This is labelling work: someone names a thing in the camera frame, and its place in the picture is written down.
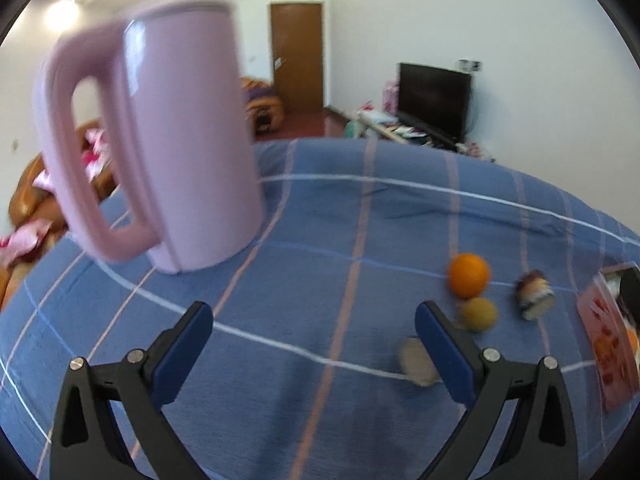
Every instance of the mug handle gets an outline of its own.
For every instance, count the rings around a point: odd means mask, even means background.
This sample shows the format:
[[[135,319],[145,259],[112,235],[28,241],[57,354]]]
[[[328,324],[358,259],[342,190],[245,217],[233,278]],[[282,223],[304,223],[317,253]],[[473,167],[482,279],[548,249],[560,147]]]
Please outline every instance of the mug handle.
[[[63,39],[53,49],[36,80],[34,116],[44,161],[56,186],[56,199],[66,221],[81,247],[91,256],[108,262],[130,260],[161,241],[146,220],[142,208],[135,204],[138,193],[131,190],[130,200],[135,218],[128,226],[112,230],[107,224],[81,163],[81,150],[75,133],[72,98],[78,83],[94,77],[100,94],[105,126],[117,121],[117,91],[126,91],[121,81],[122,44],[126,22],[117,20],[98,28]],[[108,130],[114,147],[122,146],[118,131]],[[125,160],[116,160],[122,152],[114,149],[118,176],[125,191],[131,171]]]

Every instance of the yellow ball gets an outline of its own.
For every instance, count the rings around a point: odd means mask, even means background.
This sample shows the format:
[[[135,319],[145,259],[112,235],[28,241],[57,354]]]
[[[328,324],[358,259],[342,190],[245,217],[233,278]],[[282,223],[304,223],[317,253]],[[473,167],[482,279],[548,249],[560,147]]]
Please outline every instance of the yellow ball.
[[[467,330],[484,332],[498,321],[498,309],[485,298],[473,298],[462,305],[460,317]]]

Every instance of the blue plaid bedsheet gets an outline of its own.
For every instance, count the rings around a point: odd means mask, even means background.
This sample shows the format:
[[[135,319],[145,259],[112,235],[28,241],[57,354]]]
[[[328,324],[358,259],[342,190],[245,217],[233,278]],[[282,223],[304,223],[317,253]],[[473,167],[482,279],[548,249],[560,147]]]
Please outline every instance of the blue plaid bedsheet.
[[[601,266],[640,260],[640,240],[613,218],[549,184],[428,148],[362,140],[255,147],[268,220],[255,241],[215,268],[162,275],[146,256],[121,265],[63,239],[0,314],[0,424],[27,466],[49,478],[49,439],[73,356],[92,364],[146,348],[193,300],[215,330],[164,413],[213,479],[415,479],[462,416],[439,384],[414,386],[397,351],[415,335],[415,307],[453,318],[452,256],[490,263],[485,296],[496,327],[477,337],[509,359],[554,355],[571,396],[588,478],[637,401],[604,413],[575,301]],[[104,206],[129,221],[123,195]],[[523,321],[513,283],[542,270],[557,303]],[[488,471],[513,406],[475,475]],[[121,408],[137,466],[153,477]]]

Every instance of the pink stripe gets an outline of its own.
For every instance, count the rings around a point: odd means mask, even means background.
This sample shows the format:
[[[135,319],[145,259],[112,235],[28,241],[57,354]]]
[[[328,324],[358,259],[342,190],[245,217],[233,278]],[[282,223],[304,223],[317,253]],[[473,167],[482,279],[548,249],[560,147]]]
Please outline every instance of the pink stripe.
[[[511,170],[513,175],[513,181],[516,185],[516,193],[518,195],[518,202],[522,205],[526,205],[527,197],[524,191],[524,182],[522,181],[522,175],[517,171]],[[526,274],[529,272],[529,251],[527,250],[527,235],[529,233],[529,213],[525,209],[520,210],[520,218],[522,220],[522,229],[520,230],[520,263],[522,265],[522,272]],[[551,355],[551,342],[549,341],[549,334],[546,331],[545,322],[542,318],[536,320],[538,331],[542,339],[542,348],[546,355]]]
[[[364,175],[373,174],[373,164],[375,161],[376,153],[376,141],[370,140],[367,143],[367,147],[364,155]],[[342,352],[342,343],[344,336],[349,326],[351,319],[351,311],[356,299],[356,292],[358,290],[358,278],[360,276],[360,268],[362,266],[360,259],[364,255],[365,241],[367,236],[367,227],[369,224],[369,213],[371,206],[371,192],[373,189],[373,183],[371,181],[364,182],[362,185],[362,197],[360,199],[360,214],[358,215],[358,229],[356,232],[356,242],[353,248],[353,257],[355,261],[351,264],[349,270],[349,276],[347,278],[347,285],[342,298],[342,306],[340,307],[340,314],[338,315],[338,321],[334,331],[334,337],[331,342],[331,348],[329,350],[329,359],[337,361],[340,358]],[[322,378],[320,386],[316,391],[316,397],[311,407],[308,419],[305,424],[305,429],[300,439],[298,451],[293,461],[291,471],[289,473],[289,480],[300,480],[302,473],[305,469],[306,460],[308,459],[309,452],[313,446],[314,437],[324,411],[324,406],[331,392],[331,386],[334,382],[334,367],[325,366],[322,372]]]
[[[292,140],[289,143],[289,147],[287,149],[287,161],[286,161],[285,170],[284,170],[285,174],[291,174],[291,172],[293,171],[294,154],[295,154],[295,151],[296,151],[297,143],[298,143],[297,139]],[[255,260],[256,256],[258,255],[258,252],[260,251],[260,248],[264,244],[264,241],[269,237],[271,232],[276,227],[276,224],[278,223],[278,221],[282,217],[282,215],[284,213],[284,209],[287,206],[287,201],[289,200],[289,195],[291,194],[291,185],[292,185],[292,181],[290,181],[290,180],[285,180],[284,181],[284,184],[282,186],[282,197],[280,198],[280,203],[278,204],[278,208],[276,209],[276,213],[273,215],[273,218],[271,219],[271,222],[269,222],[269,225],[267,226],[267,228],[265,229],[264,233],[262,234],[262,236],[258,240],[257,244],[255,244],[253,249],[251,249],[251,251],[249,252],[249,255],[247,256],[247,258],[244,261],[244,263],[240,266],[240,268],[238,270],[236,270],[236,273],[233,275],[233,277],[231,278],[231,281],[226,286],[226,289],[225,289],[224,293],[222,294],[222,297],[218,300],[218,303],[216,304],[216,306],[213,309],[213,315],[214,316],[217,316],[218,314],[220,314],[222,309],[225,307],[227,300],[231,297],[231,294],[235,290],[236,285],[240,281],[240,278],[242,278],[242,275],[244,274],[244,272],[253,263],[253,261]]]
[[[51,440],[51,434],[53,433],[53,428],[49,430],[49,440]],[[44,443],[44,447],[42,448],[42,453],[40,454],[40,460],[38,461],[38,468],[36,469],[36,476],[40,478],[40,473],[42,473],[42,466],[44,465],[44,459],[49,452],[49,441]]]
[[[573,218],[571,203],[569,202],[566,193],[560,190],[560,195],[562,196],[562,201],[564,202],[566,216],[568,218]],[[578,294],[578,286],[575,283],[574,275],[574,224],[572,222],[567,222],[567,225],[568,229],[566,233],[566,240],[569,243],[569,248],[567,249],[566,254],[566,268],[569,273],[569,282],[571,283],[571,288],[574,290],[575,294]]]
[[[445,153],[447,161],[447,171],[449,172],[449,188],[458,190],[460,187],[460,174],[458,173],[458,163],[453,153]],[[449,211],[449,257],[451,259],[458,256],[460,243],[460,196],[451,194]]]
[[[616,223],[618,224],[618,232],[620,233],[620,238],[624,238],[625,235],[622,232],[622,225],[620,225],[620,222],[618,222],[617,220],[616,220]],[[622,258],[624,260],[623,263],[626,263],[627,258],[626,258],[626,242],[625,241],[622,242]]]
[[[146,280],[148,280],[149,277],[151,277],[151,275],[155,272],[155,270],[156,270],[156,268],[154,267],[148,273],[146,273],[144,275],[144,277],[142,278],[142,280],[140,280],[140,282],[136,285],[136,288],[134,290],[132,290],[131,293],[127,296],[127,299],[124,300],[124,302],[122,303],[120,308],[117,310],[117,312],[114,314],[113,318],[111,319],[111,322],[109,323],[109,325],[107,326],[107,328],[102,333],[102,335],[98,339],[97,343],[94,345],[94,347],[92,348],[91,352],[89,353],[89,355],[88,355],[88,357],[86,359],[87,362],[90,362],[91,359],[94,357],[96,351],[98,350],[98,348],[100,347],[100,345],[102,344],[104,339],[107,337],[107,335],[109,334],[109,332],[113,328],[113,325],[116,323],[116,321],[120,317],[120,314],[122,314],[122,311],[130,303],[131,299],[136,295],[137,291],[140,290],[140,287],[142,287],[145,284]],[[51,428],[49,430],[49,439],[51,439],[52,432],[53,432],[53,428]],[[45,459],[45,457],[46,457],[48,452],[49,452],[49,443],[45,442],[44,447],[42,448],[42,453],[40,454],[40,461],[38,462],[38,469],[36,471],[36,476],[38,478],[40,477],[40,473],[42,471],[42,466],[44,464],[44,459]]]
[[[598,210],[596,210],[596,216],[598,217],[600,228],[604,229],[604,222],[602,221],[602,215]],[[600,232],[600,265],[598,266],[599,269],[604,267],[604,254],[606,252],[606,245],[607,245],[607,237],[603,232]]]
[[[102,344],[104,339],[109,335],[109,332],[111,332],[111,329],[113,328],[113,325],[116,324],[116,321],[120,317],[120,314],[123,313],[124,309],[127,307],[129,302],[136,295],[136,293],[140,290],[140,287],[145,284],[146,280],[148,280],[154,272],[156,272],[156,268],[155,267],[153,267],[151,270],[149,270],[148,273],[146,273],[144,275],[142,280],[140,280],[140,282],[136,285],[136,287],[127,296],[127,299],[124,300],[124,302],[120,305],[120,308],[114,314],[113,318],[111,319],[111,321],[107,325],[107,328],[104,330],[104,332],[102,332],[102,335],[98,338],[98,341],[95,343],[94,347],[89,352],[89,355],[86,358],[87,362],[91,362],[91,359],[94,358],[95,353],[98,351],[98,348],[100,348],[100,345]]]
[[[516,185],[516,192],[518,194],[518,202],[522,205],[526,205],[527,198],[524,193],[524,183],[522,176],[516,171],[511,170],[513,175],[513,181]],[[529,213],[525,209],[520,210],[520,218],[522,219],[522,229],[520,230],[520,263],[522,264],[522,272],[526,274],[529,272],[529,253],[527,251],[527,232],[529,231]]]
[[[133,445],[133,448],[131,449],[131,459],[135,460],[138,458],[138,455],[140,454],[140,441],[138,439],[136,439],[136,443]]]
[[[571,203],[569,202],[569,199],[566,195],[566,193],[562,190],[560,190],[560,195],[562,196],[562,201],[564,202],[564,209],[566,211],[566,216],[568,218],[573,218],[573,214],[572,214],[572,210],[571,210]],[[598,215],[598,219],[600,220],[600,222],[602,223],[602,220],[600,219],[600,214],[596,211],[596,214]],[[567,266],[567,271],[569,272],[569,281],[571,282],[571,287],[574,290],[574,294],[576,296],[576,298],[578,297],[578,286],[575,283],[575,276],[574,276],[574,224],[572,222],[567,222],[568,223],[568,230],[567,230],[567,241],[569,243],[569,248],[567,249],[567,255],[566,255],[566,266]],[[602,243],[600,244],[600,252],[602,252],[602,248],[603,245]],[[602,400],[602,392],[600,391],[601,389],[601,385],[600,385],[600,375],[596,374],[598,376],[598,398],[600,399],[599,405],[600,405],[600,436],[602,438],[602,449],[604,450],[604,456],[605,458],[607,457],[607,455],[609,454],[609,451],[607,451],[607,440],[606,437],[604,435],[604,413],[603,413],[603,400]]]
[[[545,355],[551,355],[551,343],[549,342],[549,334],[546,331],[545,323],[540,317],[536,322],[538,324],[538,330],[540,330],[540,336],[542,337],[542,346],[545,349]]]

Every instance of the pink bag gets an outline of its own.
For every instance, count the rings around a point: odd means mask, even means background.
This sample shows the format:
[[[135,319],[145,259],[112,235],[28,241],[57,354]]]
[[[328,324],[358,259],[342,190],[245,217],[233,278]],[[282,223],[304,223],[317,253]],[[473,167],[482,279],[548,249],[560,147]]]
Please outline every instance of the pink bag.
[[[91,150],[82,152],[82,164],[84,165],[84,172],[89,182],[92,182],[111,161],[111,153],[104,135],[104,130],[87,130],[84,138],[91,145]],[[46,169],[41,171],[40,174],[33,179],[33,185],[49,191],[51,194],[56,193],[56,187],[53,184],[49,171]]]
[[[387,81],[382,98],[382,109],[388,114],[395,115],[398,111],[398,89],[397,81]]]
[[[0,238],[0,267],[9,267],[21,256],[39,247],[51,228],[51,220],[34,220],[15,233]]]

